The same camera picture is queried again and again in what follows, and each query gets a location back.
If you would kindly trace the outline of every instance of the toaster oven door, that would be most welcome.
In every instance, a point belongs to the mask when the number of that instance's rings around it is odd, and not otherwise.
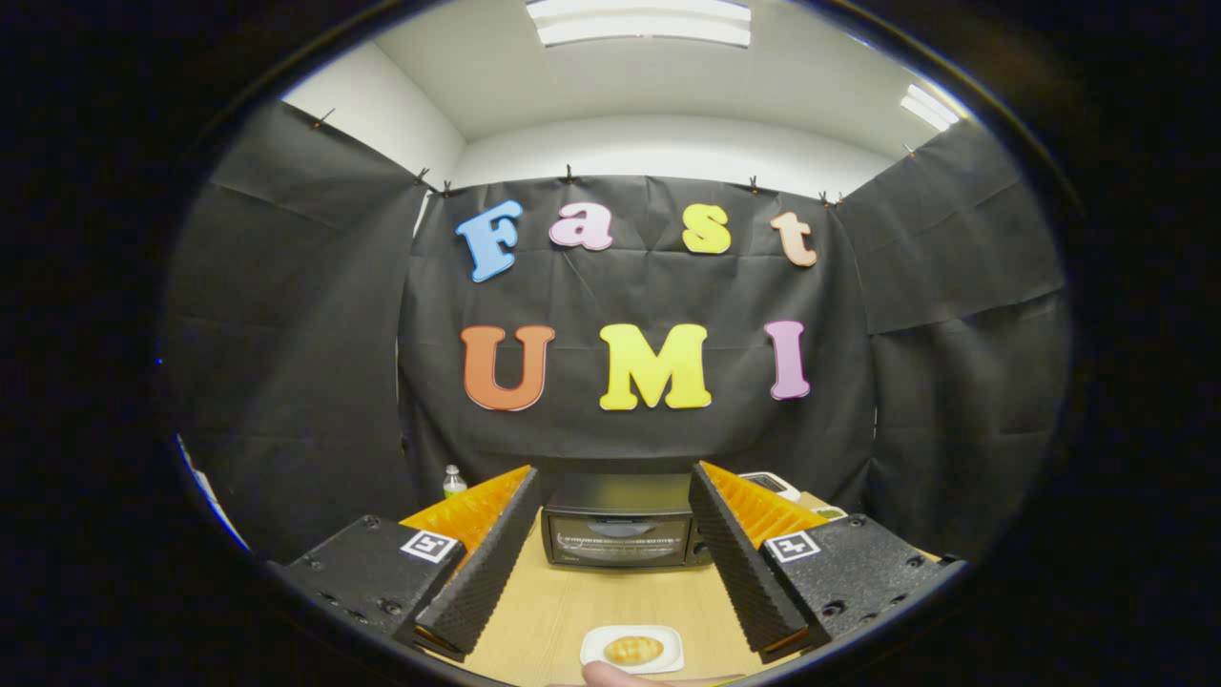
[[[585,567],[678,567],[690,519],[617,519],[548,515],[552,563]]]

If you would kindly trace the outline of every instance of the black cloth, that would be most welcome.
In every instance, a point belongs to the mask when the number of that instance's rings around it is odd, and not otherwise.
[[[394,332],[425,187],[313,122],[282,103],[261,110],[201,188],[160,349],[195,467],[252,549],[280,563],[365,513],[419,506]]]
[[[504,200],[515,221],[515,262],[484,282],[455,227]],[[612,215],[614,243],[600,251],[552,243],[559,209],[593,201]],[[683,211],[716,204],[729,216],[724,254],[694,254],[681,239]],[[812,227],[810,267],[784,254],[770,220],[796,212]],[[811,393],[777,401],[775,359],[763,326],[805,325],[802,364]],[[399,372],[410,428],[409,464],[420,499],[446,464],[481,481],[531,464],[546,470],[679,472],[705,459],[731,471],[774,471],[794,486],[856,509],[873,430],[873,373],[864,308],[851,246],[821,201],[740,185],[640,176],[492,183],[430,198],[409,257],[399,317]],[[635,323],[653,351],[670,327],[708,329],[703,373],[712,405],[604,411],[608,323]],[[519,412],[475,405],[463,387],[462,329],[498,326],[497,379],[515,387],[523,325],[547,325],[542,398]]]
[[[1044,465],[1072,327],[1051,231],[963,120],[839,205],[878,384],[866,504],[916,547],[978,559]]]

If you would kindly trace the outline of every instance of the table surface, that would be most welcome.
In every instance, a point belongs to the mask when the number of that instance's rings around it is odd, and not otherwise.
[[[827,508],[806,493],[799,503]],[[747,648],[713,565],[652,572],[556,567],[543,553],[537,515],[475,650],[462,664],[430,655],[512,685],[584,685],[581,641],[603,625],[665,625],[678,631],[686,665],[647,676],[653,680],[730,680],[797,656],[764,666]]]

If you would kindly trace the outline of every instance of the orange letter u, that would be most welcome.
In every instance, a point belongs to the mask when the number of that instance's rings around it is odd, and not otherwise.
[[[556,337],[549,326],[518,327],[521,342],[521,384],[516,389],[504,389],[496,384],[496,345],[504,339],[504,329],[498,326],[468,326],[462,329],[466,342],[466,367],[463,383],[466,395],[490,411],[520,411],[529,409],[542,397],[546,377],[547,342]]]

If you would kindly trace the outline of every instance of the white ceiling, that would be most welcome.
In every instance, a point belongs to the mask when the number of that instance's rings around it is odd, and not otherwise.
[[[554,121],[697,115],[786,126],[890,159],[937,129],[899,106],[915,74],[785,0],[746,0],[747,49],[676,39],[543,48],[525,0],[451,0],[377,45],[468,139]]]

